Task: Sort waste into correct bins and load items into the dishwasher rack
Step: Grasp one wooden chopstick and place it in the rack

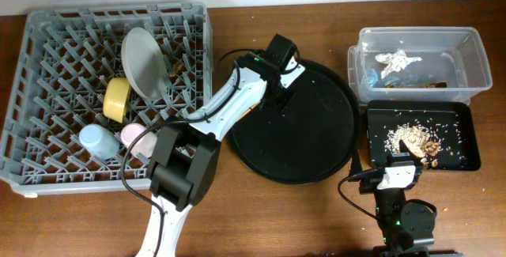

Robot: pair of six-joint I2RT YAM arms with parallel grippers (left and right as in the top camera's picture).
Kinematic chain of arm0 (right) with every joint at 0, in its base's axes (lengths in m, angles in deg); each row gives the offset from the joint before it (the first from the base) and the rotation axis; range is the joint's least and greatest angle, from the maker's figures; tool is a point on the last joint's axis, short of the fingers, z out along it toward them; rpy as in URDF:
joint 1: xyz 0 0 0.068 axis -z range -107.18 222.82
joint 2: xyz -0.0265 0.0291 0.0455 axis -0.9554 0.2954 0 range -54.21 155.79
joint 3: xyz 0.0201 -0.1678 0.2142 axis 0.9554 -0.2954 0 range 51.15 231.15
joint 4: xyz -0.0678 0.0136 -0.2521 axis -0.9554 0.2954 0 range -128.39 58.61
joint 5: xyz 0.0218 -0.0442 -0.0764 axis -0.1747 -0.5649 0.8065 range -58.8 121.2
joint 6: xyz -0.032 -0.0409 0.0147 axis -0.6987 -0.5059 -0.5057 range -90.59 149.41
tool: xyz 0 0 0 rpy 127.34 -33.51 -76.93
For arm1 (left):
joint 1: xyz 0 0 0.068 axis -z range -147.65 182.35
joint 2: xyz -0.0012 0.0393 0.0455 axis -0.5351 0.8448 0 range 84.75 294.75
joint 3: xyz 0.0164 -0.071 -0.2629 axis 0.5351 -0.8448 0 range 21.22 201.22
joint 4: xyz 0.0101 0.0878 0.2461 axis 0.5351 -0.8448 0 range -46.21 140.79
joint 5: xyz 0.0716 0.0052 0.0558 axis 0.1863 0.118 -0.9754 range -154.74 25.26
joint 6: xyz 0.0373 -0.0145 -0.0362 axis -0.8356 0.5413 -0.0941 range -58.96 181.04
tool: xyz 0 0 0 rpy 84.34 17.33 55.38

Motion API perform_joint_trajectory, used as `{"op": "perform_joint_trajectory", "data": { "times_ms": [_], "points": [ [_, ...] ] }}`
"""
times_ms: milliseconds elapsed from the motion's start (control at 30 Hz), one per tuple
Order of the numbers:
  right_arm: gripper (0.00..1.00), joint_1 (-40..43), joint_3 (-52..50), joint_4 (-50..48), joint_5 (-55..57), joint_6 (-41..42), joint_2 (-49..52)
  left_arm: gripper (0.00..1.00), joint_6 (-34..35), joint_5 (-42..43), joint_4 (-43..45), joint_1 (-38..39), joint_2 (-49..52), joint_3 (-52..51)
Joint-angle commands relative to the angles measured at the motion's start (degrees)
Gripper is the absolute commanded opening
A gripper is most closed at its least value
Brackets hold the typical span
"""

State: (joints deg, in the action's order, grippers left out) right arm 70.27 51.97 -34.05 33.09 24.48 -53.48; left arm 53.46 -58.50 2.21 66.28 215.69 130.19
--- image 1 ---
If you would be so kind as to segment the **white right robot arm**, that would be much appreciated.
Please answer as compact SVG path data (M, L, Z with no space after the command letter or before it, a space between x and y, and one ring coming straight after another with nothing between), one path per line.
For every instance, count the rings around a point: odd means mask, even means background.
M434 244L437 208L420 199L406 198L422 174L421 159L405 144L399 142L399 153L387 156L382 168L369 169L359 175L359 192L372 194L376 212L373 217L383 235L383 246L372 249L379 257L436 257L460 256L456 251L430 251Z

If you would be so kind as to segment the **yellow bowl with food scraps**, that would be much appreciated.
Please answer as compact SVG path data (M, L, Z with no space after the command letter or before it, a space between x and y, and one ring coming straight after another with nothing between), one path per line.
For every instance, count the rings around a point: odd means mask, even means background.
M104 96L104 116L117 123L123 123L123 118L127 113L127 102L130 97L130 91L130 83L126 78L112 78L108 82Z

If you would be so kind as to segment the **grey round plate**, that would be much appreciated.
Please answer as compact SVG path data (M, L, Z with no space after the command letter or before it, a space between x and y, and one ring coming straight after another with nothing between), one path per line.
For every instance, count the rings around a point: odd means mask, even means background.
M132 28L121 46L123 70L132 89L147 100L160 100L168 90L164 56L156 40L143 28Z

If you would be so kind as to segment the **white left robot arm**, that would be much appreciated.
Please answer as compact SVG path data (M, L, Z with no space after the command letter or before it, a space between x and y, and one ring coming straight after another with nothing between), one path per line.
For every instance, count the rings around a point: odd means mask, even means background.
M277 34L267 49L244 49L233 72L212 99L185 119L151 127L127 125L120 139L127 155L151 152L151 197L125 188L151 206L140 256L174 256L184 222L213 182L221 142L258 104L283 93L305 70L293 41Z

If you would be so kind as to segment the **white napkin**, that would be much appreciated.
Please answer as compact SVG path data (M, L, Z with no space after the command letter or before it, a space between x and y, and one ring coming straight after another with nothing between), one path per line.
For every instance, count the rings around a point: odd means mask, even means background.
M404 70L413 62L420 62L422 58L408 57L404 50L398 49L395 53L378 54L375 60L386 65L380 73L381 78L385 79L389 74Z

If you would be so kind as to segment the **blue plastic cup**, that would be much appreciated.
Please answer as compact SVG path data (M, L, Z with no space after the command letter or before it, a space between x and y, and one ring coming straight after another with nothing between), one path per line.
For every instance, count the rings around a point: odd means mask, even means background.
M92 155L102 160L114 157L119 151L119 141L114 134L98 124L89 124L81 129L79 142Z

